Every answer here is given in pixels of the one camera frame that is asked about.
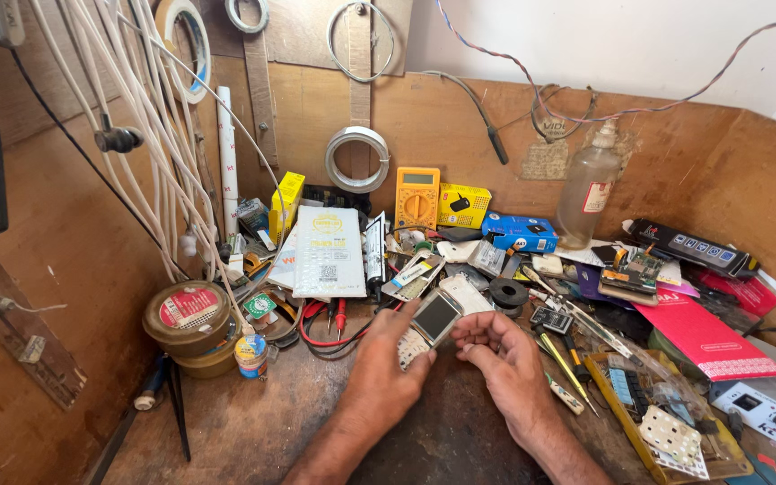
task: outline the qr code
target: qr code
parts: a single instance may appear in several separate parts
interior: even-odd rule
[[[337,265],[324,265],[321,267],[319,281],[337,281]]]

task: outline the green label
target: green label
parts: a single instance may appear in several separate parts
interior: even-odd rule
[[[256,319],[264,317],[275,308],[277,308],[277,304],[265,293],[260,293],[244,303],[244,309]]]

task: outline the yellow screwdriver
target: yellow screwdriver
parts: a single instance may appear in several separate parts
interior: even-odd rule
[[[564,372],[568,380],[570,380],[570,384],[573,385],[573,387],[576,389],[579,395],[583,396],[583,399],[585,399],[585,402],[588,403],[588,407],[590,407],[591,411],[595,413],[595,416],[599,418],[601,415],[598,414],[595,407],[591,405],[591,401],[588,399],[588,395],[585,393],[585,389],[583,389],[583,386],[579,383],[579,380],[576,380],[576,376],[570,370],[570,367],[567,365],[567,362],[565,362],[565,359],[561,358],[561,354],[559,354],[558,351],[555,350],[555,346],[552,345],[552,341],[549,339],[549,336],[546,336],[546,333],[544,332],[543,323],[542,322],[538,323],[534,325],[532,328],[534,330],[534,333],[538,334],[538,336],[540,337],[540,341],[544,343],[544,347],[546,347],[546,349],[549,350],[549,353],[552,354],[556,362],[558,362],[558,367],[561,368],[561,371]]]

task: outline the plastic bottle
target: plastic bottle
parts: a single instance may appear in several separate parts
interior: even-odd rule
[[[617,137],[616,121],[609,119],[591,146],[574,155],[555,209],[559,246],[583,249],[591,241],[621,168],[611,149]]]

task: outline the yellow tray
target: yellow tray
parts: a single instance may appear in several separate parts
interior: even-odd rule
[[[679,374],[676,366],[666,357],[665,354],[659,350],[647,350],[648,354],[658,359],[663,365],[668,367],[673,373]],[[585,358],[585,367],[588,372],[591,373],[591,377],[597,383],[598,388],[603,393],[603,397],[606,398],[607,403],[612,408],[613,413],[621,422],[621,426],[624,428],[624,432],[627,433],[627,437],[630,439],[630,443],[633,444],[633,448],[640,454],[642,463],[648,471],[651,472],[654,481],[660,485],[678,485],[679,483],[692,483],[694,481],[701,481],[701,479],[695,476],[687,475],[681,471],[673,468],[662,467],[654,462],[652,456],[651,447],[641,438],[640,430],[633,423],[630,415],[627,413],[626,408],[615,395],[615,391],[612,389],[609,379],[605,376],[601,365],[609,367],[609,356],[611,354],[591,354]],[[741,450],[738,442],[729,433],[729,430],[723,423],[717,419],[713,414],[706,414],[704,419],[711,419],[717,424],[719,434],[715,435],[717,446],[721,448],[724,454],[728,454],[731,459],[719,459],[716,455],[705,456],[705,466],[708,471],[710,480],[716,480],[721,478],[730,478],[733,476],[746,476],[753,473],[753,466],[750,464],[750,460]]]

